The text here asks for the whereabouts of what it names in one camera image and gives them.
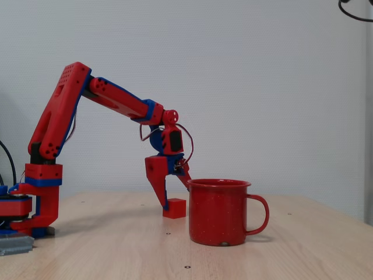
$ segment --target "small red block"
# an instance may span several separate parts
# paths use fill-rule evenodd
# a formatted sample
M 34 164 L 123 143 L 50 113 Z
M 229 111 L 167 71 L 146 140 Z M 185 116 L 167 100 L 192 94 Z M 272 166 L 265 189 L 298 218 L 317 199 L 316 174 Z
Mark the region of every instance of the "small red block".
M 168 211 L 163 210 L 163 216 L 170 219 L 183 218 L 187 215 L 187 201 L 179 198 L 168 199 Z

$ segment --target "robotic arm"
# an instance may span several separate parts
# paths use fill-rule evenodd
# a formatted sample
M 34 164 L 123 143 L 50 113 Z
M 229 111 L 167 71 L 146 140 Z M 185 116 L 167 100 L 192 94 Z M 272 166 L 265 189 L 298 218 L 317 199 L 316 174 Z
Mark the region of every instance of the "robotic arm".
M 9 190 L 12 195 L 23 195 L 22 199 L 12 201 L 12 211 L 0 200 L 0 216 L 8 217 L 12 230 L 41 237 L 58 217 L 62 165 L 56 164 L 56 158 L 64 147 L 81 96 L 129 117 L 140 124 L 140 129 L 141 125 L 150 126 L 150 143 L 158 154 L 145 159 L 146 176 L 165 211 L 168 210 L 166 176 L 176 175 L 188 188 L 187 181 L 191 178 L 177 112 L 165 110 L 150 99 L 141 100 L 104 78 L 91 76 L 91 71 L 79 62 L 66 66 L 41 115 L 28 147 L 31 159 L 26 164 L 25 183 Z M 31 219 L 27 219 L 31 200 L 26 195 L 36 196 L 36 214 Z

